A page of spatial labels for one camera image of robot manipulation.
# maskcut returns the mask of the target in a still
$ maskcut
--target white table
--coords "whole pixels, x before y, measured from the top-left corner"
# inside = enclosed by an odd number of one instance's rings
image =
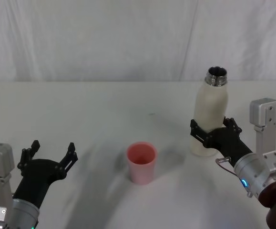
[[[38,229],[265,229],[268,209],[212,158],[188,151],[200,83],[0,83],[0,142],[22,148],[38,139],[35,158],[60,161],[73,141],[79,157],[53,183]],[[276,82],[231,82],[227,116],[255,148],[249,103],[276,99]],[[149,141],[159,151],[156,179],[132,184],[124,151]],[[14,191],[21,180],[12,173]]]

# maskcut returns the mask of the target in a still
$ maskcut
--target white bottle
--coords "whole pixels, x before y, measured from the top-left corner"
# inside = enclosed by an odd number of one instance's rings
[[[223,125],[228,103],[227,71],[222,67],[211,67],[195,102],[194,120],[206,132]],[[202,143],[190,136],[190,150],[198,156],[212,156],[218,151],[204,148]]]

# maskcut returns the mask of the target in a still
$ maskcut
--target threaded bottle neck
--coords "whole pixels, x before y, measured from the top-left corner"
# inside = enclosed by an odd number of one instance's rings
[[[208,85],[214,87],[223,86],[227,83],[227,70],[219,66],[211,67],[204,80]]]

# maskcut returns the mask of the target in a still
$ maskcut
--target white curtain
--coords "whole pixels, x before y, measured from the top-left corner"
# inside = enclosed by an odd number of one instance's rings
[[[276,80],[276,0],[0,0],[0,81]]]

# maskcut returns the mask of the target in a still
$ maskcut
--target pink cup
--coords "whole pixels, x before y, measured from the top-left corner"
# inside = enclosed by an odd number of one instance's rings
[[[138,185],[147,185],[153,180],[157,150],[148,142],[136,142],[127,149],[131,179]]]

